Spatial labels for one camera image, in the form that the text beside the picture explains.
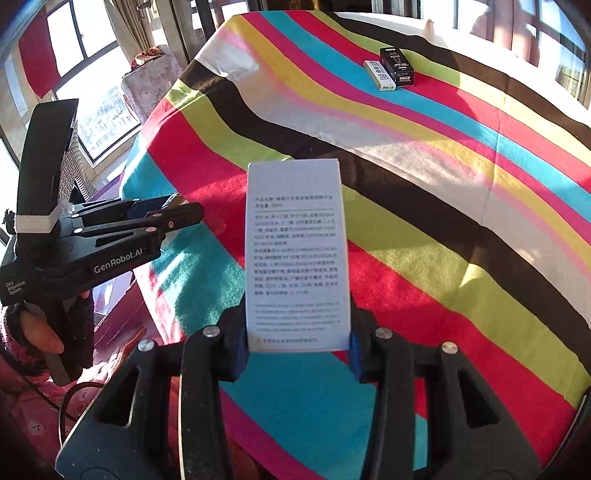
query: screw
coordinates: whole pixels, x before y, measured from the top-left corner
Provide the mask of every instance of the screw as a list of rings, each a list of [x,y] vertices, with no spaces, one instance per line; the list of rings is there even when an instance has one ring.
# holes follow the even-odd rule
[[[149,338],[144,338],[143,340],[140,340],[140,342],[138,343],[138,350],[140,352],[149,352],[152,348],[154,348],[154,341],[149,339]]]
[[[220,332],[221,332],[220,327],[218,327],[217,325],[210,325],[210,326],[205,327],[203,329],[203,334],[207,338],[215,338],[220,334]]]
[[[388,327],[379,327],[375,329],[375,336],[384,340],[392,338],[392,330]]]
[[[447,353],[448,355],[455,355],[459,350],[458,346],[453,342],[443,342],[441,344],[441,349],[443,353]]]

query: sleeve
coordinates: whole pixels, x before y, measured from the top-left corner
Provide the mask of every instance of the sleeve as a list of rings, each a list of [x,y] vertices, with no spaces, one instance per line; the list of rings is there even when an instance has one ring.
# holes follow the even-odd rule
[[[19,313],[22,304],[2,309],[0,320],[0,356],[20,375],[39,377],[47,372],[47,365],[41,352],[32,346],[22,334]]]

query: cable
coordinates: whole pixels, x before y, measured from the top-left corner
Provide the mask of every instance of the cable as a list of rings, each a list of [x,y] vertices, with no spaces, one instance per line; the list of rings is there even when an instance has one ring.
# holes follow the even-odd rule
[[[47,398],[47,397],[46,397],[46,396],[43,394],[43,392],[42,392],[41,390],[39,390],[39,388],[38,388],[38,387],[37,387],[37,386],[36,386],[34,383],[30,382],[30,381],[29,381],[29,380],[28,380],[26,377],[22,377],[22,376],[21,376],[21,378],[22,378],[22,379],[25,381],[25,383],[27,383],[27,384],[29,385],[29,387],[31,387],[31,388],[32,388],[32,389],[35,391],[35,393],[36,393],[37,395],[39,395],[39,397],[41,397],[43,400],[45,400],[47,403],[49,403],[49,406],[50,406],[50,407],[52,407],[52,408],[55,408],[55,409],[56,409],[56,411],[58,411],[58,412],[60,411],[60,407],[59,407],[59,406],[58,406],[56,403],[54,403],[54,402],[52,402],[51,400],[49,400],[49,398]],[[74,418],[72,415],[69,415],[69,414],[68,414],[68,415],[67,415],[67,417],[68,417],[68,418],[69,418],[71,421],[76,421],[76,419],[75,419],[75,418]]]
[[[80,382],[80,383],[74,385],[73,387],[71,387],[71,389],[68,390],[66,395],[64,395],[64,398],[61,401],[61,407],[59,408],[60,421],[59,421],[59,427],[58,427],[58,434],[60,437],[60,446],[63,446],[64,442],[66,441],[66,417],[68,417],[72,421],[76,421],[70,415],[68,415],[68,412],[67,412],[68,404],[70,403],[70,400],[72,399],[72,397],[74,396],[74,394],[77,391],[81,390],[82,388],[86,388],[86,387],[103,388],[103,384],[98,383],[98,382]]]

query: white box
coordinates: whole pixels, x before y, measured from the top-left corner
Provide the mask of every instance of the white box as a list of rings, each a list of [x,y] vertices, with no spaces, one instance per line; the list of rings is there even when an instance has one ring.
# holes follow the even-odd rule
[[[374,83],[377,85],[380,92],[396,89],[396,84],[392,80],[392,77],[386,72],[386,69],[380,62],[376,60],[365,60],[363,68],[367,70],[371,75],[371,78],[374,79]]]

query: colorful striped fabric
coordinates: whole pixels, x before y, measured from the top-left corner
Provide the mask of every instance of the colorful striped fabric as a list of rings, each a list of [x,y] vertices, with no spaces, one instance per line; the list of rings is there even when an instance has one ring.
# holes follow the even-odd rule
[[[336,157],[357,304],[410,341],[458,343],[546,463],[591,384],[590,129],[510,71],[388,18],[224,24],[126,168],[125,197],[177,190],[206,212],[138,269],[142,291],[166,341],[215,323],[244,291],[247,165]],[[362,63],[383,46],[404,50],[414,87],[375,89]],[[341,355],[252,355],[223,391],[229,434],[280,480],[359,478],[375,387]],[[417,398],[420,468],[419,385]]]

